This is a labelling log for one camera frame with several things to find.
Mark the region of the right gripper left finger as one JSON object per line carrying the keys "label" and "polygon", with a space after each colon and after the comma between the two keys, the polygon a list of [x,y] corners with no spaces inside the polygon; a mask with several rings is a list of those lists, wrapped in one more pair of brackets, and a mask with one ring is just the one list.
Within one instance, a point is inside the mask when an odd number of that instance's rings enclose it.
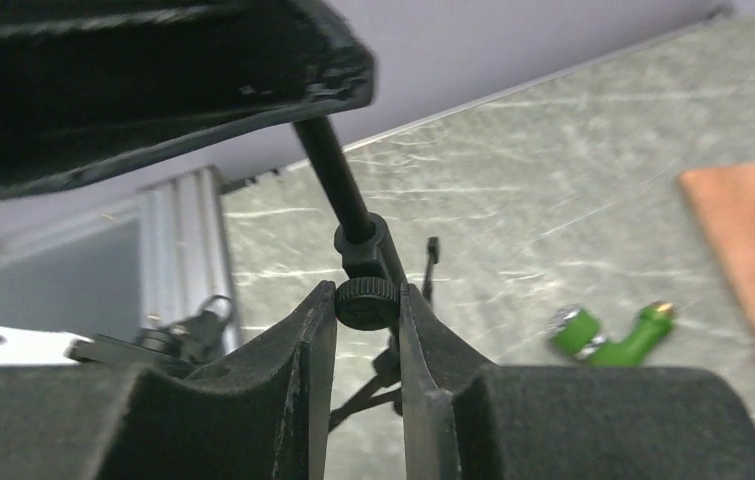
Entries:
{"label": "right gripper left finger", "polygon": [[336,318],[330,281],[177,379],[144,364],[0,367],[0,479],[320,479]]}

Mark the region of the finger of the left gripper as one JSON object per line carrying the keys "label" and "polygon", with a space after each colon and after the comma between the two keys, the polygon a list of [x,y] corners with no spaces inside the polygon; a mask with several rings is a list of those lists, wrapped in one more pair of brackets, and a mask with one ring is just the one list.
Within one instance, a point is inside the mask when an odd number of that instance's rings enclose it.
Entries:
{"label": "finger of the left gripper", "polygon": [[0,200],[358,109],[374,87],[321,1],[0,1]]}

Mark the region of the black tripod shock-mount stand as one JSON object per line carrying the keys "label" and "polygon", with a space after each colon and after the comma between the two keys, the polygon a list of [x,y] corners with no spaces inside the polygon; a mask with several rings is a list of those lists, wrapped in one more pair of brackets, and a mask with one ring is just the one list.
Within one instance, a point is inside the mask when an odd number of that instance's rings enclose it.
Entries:
{"label": "black tripod shock-mount stand", "polygon": [[336,317],[353,330],[390,332],[388,346],[373,361],[374,376],[327,418],[309,418],[310,431],[326,435],[353,414],[378,405],[390,403],[402,413],[401,389],[379,391],[401,383],[396,287],[407,275],[386,221],[365,205],[330,120],[302,120],[293,127],[339,222],[334,247],[348,280],[335,296]]}

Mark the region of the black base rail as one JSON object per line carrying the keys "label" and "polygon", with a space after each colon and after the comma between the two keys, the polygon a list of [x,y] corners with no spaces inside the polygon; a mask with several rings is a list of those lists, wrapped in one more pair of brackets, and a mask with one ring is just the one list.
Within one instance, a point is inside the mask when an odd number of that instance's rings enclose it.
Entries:
{"label": "black base rail", "polygon": [[111,366],[149,364],[182,379],[224,356],[224,337],[232,318],[232,300],[213,295],[194,315],[168,326],[142,328],[132,341],[101,334],[92,340],[74,340],[65,357]]}

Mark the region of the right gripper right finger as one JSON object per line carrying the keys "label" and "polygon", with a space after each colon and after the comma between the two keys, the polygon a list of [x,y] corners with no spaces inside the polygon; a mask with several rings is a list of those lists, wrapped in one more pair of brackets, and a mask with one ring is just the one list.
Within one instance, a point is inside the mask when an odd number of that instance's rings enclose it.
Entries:
{"label": "right gripper right finger", "polygon": [[695,368],[501,366],[399,290],[410,479],[755,479],[755,426]]}

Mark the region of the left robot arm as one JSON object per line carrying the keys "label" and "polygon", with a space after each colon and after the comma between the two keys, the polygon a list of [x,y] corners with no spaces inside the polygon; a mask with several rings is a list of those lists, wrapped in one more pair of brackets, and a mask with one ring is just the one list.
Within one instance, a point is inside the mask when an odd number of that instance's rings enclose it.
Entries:
{"label": "left robot arm", "polygon": [[233,312],[221,143],[330,115],[375,63],[322,1],[0,1],[0,365]]}

